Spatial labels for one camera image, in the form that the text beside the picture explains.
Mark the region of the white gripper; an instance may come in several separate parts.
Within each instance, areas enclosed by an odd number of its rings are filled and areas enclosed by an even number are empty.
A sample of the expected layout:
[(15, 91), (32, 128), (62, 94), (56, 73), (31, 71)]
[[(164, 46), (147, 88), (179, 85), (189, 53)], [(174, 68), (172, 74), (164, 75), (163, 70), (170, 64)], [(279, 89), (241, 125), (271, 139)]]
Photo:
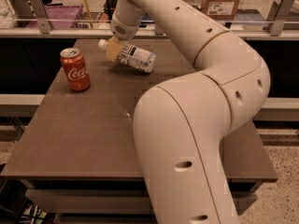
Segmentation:
[(111, 32), (114, 35), (107, 42), (107, 58), (114, 62), (118, 55), (121, 53), (124, 46), (124, 41), (132, 39), (140, 25), (139, 16), (124, 16), (116, 15), (112, 16), (110, 24)]

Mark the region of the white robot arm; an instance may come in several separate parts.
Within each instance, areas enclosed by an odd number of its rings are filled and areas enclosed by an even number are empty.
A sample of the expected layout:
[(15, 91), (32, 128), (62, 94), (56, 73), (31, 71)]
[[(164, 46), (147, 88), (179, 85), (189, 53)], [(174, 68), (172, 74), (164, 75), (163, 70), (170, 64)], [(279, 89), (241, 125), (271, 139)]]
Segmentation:
[(118, 0), (114, 38), (133, 38), (144, 15), (195, 69), (153, 86), (135, 106), (135, 149), (157, 222), (240, 224), (220, 143), (263, 106), (268, 67), (239, 36), (182, 0)]

